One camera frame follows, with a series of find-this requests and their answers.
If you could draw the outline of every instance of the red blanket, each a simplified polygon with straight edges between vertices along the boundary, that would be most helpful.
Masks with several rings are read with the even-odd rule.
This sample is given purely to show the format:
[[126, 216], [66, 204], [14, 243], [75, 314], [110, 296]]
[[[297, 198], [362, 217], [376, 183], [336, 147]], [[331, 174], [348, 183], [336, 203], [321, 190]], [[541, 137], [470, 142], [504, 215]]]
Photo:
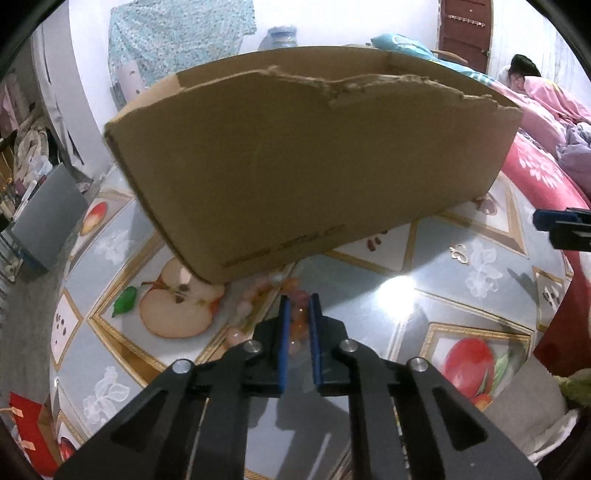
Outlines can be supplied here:
[[[591, 208], [585, 195], [552, 156], [520, 133], [515, 137], [502, 170], [537, 209]], [[565, 254], [574, 270], [573, 281], [534, 351], [551, 373], [562, 376], [591, 366], [590, 284], [583, 274], [579, 253]]]

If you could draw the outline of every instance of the glossy table surface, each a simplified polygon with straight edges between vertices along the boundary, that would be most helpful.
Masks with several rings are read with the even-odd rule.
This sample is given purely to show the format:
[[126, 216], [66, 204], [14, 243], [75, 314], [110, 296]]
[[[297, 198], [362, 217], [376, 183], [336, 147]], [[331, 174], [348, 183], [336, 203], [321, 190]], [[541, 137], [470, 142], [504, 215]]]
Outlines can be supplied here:
[[[281, 291], [318, 292], [324, 313], [383, 358], [421, 355], [449, 378], [459, 372], [456, 386], [484, 408], [530, 355], [572, 278], [563, 254], [532, 226], [533, 211], [500, 174], [483, 199], [212, 287], [173, 259], [113, 168], [86, 215], [54, 315], [58, 441], [78, 447], [175, 359], [217, 358], [276, 313]], [[130, 286], [135, 301], [121, 300]], [[113, 316], [116, 301], [124, 312]], [[301, 313], [292, 316], [286, 394], [252, 402], [247, 478], [346, 471], [348, 402], [314, 391]]]

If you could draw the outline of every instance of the person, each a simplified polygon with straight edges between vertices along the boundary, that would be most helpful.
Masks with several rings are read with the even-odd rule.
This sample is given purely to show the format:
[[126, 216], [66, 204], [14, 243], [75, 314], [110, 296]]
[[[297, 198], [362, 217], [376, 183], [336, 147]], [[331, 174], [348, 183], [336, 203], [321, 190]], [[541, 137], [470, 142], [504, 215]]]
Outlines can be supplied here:
[[542, 74], [525, 55], [513, 55], [511, 64], [501, 69], [497, 79], [514, 92], [525, 93], [525, 77], [541, 77]]

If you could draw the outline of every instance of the red apple print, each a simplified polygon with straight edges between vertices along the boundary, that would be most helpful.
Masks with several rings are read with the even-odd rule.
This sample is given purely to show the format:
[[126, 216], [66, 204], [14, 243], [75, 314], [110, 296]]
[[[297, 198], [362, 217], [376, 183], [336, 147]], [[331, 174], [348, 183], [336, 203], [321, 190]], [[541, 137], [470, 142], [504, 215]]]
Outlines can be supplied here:
[[464, 338], [449, 350], [442, 373], [465, 397], [473, 398], [483, 383], [483, 393], [491, 392], [495, 358], [483, 340]]
[[478, 410], [484, 411], [485, 408], [492, 402], [492, 397], [488, 393], [483, 393], [470, 400]]
[[98, 226], [105, 215], [107, 214], [107, 203], [97, 203], [90, 212], [84, 218], [82, 222], [82, 230], [80, 230], [80, 236], [85, 236]]
[[60, 455], [61, 459], [66, 461], [76, 453], [76, 447], [66, 437], [60, 439]]

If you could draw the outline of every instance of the floor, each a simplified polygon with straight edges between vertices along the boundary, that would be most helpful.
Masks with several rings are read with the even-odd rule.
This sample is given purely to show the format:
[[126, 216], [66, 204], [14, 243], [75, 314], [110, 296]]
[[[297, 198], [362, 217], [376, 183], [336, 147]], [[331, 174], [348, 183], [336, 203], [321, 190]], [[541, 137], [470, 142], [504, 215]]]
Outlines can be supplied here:
[[[97, 182], [85, 198], [99, 190]], [[0, 338], [0, 408], [8, 406], [10, 392], [44, 403], [49, 394], [49, 344], [53, 314], [69, 252], [76, 242], [82, 218], [68, 237], [54, 267], [48, 272], [21, 267], [8, 296], [8, 311]], [[7, 423], [10, 420], [2, 416]]]

